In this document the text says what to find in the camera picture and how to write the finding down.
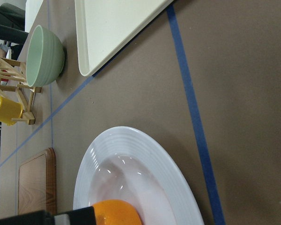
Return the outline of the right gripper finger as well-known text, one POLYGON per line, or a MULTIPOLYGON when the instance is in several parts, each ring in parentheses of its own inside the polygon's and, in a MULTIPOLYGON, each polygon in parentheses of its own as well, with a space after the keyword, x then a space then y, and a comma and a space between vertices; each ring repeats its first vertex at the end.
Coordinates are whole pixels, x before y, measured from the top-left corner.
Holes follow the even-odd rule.
POLYGON ((41 210, 0 219, 0 225, 95 225, 93 207, 63 212, 57 215, 41 210))

